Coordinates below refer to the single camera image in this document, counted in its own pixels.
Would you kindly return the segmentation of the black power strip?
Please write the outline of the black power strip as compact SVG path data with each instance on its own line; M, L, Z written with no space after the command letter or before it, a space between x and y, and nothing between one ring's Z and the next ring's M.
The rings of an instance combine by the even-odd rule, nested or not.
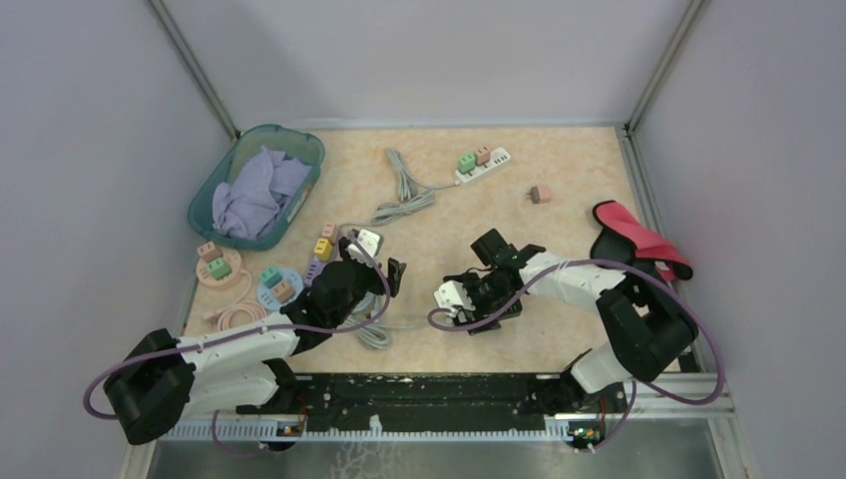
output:
M468 320L469 324L475 324L479 321L483 321L489 316L494 315L504 303L505 301L501 301L500 303L490 304L485 307L478 307L473 311L468 311L465 314L466 319ZM515 300L508 308L506 308L501 314L499 314L495 320L492 320L482 326L469 329L468 334L475 335L483 332L499 330L502 328L502 322L504 320L518 317L522 314L522 312L522 302L520 300Z

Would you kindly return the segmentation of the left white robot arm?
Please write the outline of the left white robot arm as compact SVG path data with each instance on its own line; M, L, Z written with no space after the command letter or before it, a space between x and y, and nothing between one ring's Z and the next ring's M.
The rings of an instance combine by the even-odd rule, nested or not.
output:
M174 337L164 328L148 333L93 382L102 386L112 410L97 410L88 387L86 411L118 421L132 445L157 440L197 415L293 411L301 392L287 358L354 331L346 320L358 304L367 297L394 298L407 267L394 257L381 265L364 239L338 243L340 258L262 319L202 336Z

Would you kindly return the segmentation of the white power strip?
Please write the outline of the white power strip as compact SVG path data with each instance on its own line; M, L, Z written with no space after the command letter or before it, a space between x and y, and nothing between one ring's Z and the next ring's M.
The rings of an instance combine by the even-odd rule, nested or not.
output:
M470 184L484 177L490 176L495 170L509 165L512 160L512 155L506 149L502 147L493 149L491 150L491 159L486 165L481 167L476 166L472 172L465 175L460 175L455 170L456 181L460 185Z

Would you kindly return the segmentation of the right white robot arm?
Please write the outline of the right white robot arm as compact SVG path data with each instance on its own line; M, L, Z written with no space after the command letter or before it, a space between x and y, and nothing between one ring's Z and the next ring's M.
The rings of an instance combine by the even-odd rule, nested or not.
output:
M454 328L470 334L497 328L501 320L521 314L525 294L552 297L599 316L607 343L574 359L553 388L553 398L575 411L589 410L612 384L653 381L698 337L691 314L652 266L566 260L536 244L516 248L497 230L475 240L471 249L482 270L448 275L434 292Z

